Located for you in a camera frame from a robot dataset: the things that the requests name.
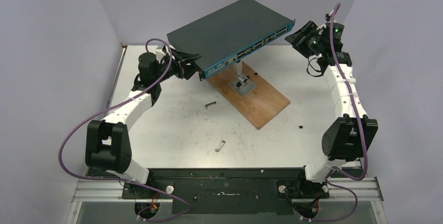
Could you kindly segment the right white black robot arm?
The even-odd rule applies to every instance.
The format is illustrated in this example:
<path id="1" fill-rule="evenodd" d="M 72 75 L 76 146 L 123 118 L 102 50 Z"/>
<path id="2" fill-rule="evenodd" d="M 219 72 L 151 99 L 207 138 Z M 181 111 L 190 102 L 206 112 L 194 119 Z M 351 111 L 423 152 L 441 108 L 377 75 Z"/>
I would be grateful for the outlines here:
<path id="1" fill-rule="evenodd" d="M 327 82 L 334 104 L 335 121 L 321 140 L 323 154 L 305 166 L 305 177 L 295 183 L 296 192 L 308 197 L 316 191 L 316 183 L 327 175 L 341 171 L 342 165 L 362 159 L 367 163 L 367 151 L 378 130 L 378 122 L 363 108 L 356 91 L 351 56 L 342 51 L 344 25 L 327 22 L 317 26 L 307 22 L 285 40 L 303 57 L 316 56 L 321 77 Z"/>

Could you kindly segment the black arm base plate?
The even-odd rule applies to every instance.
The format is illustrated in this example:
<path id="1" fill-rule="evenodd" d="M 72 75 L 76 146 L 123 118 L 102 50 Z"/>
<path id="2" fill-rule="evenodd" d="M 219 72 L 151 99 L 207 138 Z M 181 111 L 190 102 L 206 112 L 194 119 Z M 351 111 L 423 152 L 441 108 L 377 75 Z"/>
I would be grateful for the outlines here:
<path id="1" fill-rule="evenodd" d="M 333 190 L 329 182 L 307 180 L 303 168 L 154 169 L 147 185 L 126 182 L 122 192 L 123 199 L 139 201 L 135 209 L 145 218 L 159 211 L 161 199 L 172 200 L 173 214 L 189 209 L 191 214 L 298 213 L 314 218 L 319 201 L 332 199 Z"/>

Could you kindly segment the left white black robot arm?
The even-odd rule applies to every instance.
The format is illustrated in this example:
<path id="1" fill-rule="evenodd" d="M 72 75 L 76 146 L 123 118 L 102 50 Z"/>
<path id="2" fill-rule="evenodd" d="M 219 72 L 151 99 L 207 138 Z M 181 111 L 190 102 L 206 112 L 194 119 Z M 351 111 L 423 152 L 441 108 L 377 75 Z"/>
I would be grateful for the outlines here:
<path id="1" fill-rule="evenodd" d="M 126 99 L 102 120 L 92 120 L 87 126 L 85 162 L 90 168 L 112 173 L 136 182 L 135 191 L 142 198 L 154 195 L 156 184 L 148 179 L 150 171 L 132 158 L 129 131 L 144 112 L 160 97 L 162 81 L 172 76 L 190 79 L 199 71 L 199 54 L 163 47 L 156 53 L 146 51 L 138 57 L 138 74 Z"/>

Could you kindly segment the teal grey network switch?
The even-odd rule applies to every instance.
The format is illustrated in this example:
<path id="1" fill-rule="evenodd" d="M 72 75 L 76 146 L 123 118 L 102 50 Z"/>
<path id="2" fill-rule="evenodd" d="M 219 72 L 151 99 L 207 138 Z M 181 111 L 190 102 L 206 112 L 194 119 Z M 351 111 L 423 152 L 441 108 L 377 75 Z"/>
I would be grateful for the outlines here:
<path id="1" fill-rule="evenodd" d="M 167 34 L 179 52 L 198 54 L 200 80 L 290 32 L 291 20 L 255 0 L 238 0 Z"/>

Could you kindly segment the dark transceiver module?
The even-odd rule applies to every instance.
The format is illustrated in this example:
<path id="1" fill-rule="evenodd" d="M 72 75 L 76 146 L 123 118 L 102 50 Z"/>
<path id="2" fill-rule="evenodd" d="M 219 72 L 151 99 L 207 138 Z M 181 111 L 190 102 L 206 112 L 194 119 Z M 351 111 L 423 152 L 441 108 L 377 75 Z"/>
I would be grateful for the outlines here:
<path id="1" fill-rule="evenodd" d="M 207 108 L 209 108 L 209 107 L 211 107 L 211 106 L 214 106 L 216 103 L 217 103 L 216 101 L 213 101 L 213 102 L 211 102 L 211 103 L 208 103 L 208 104 L 205 105 L 205 108 L 207 109 Z"/>

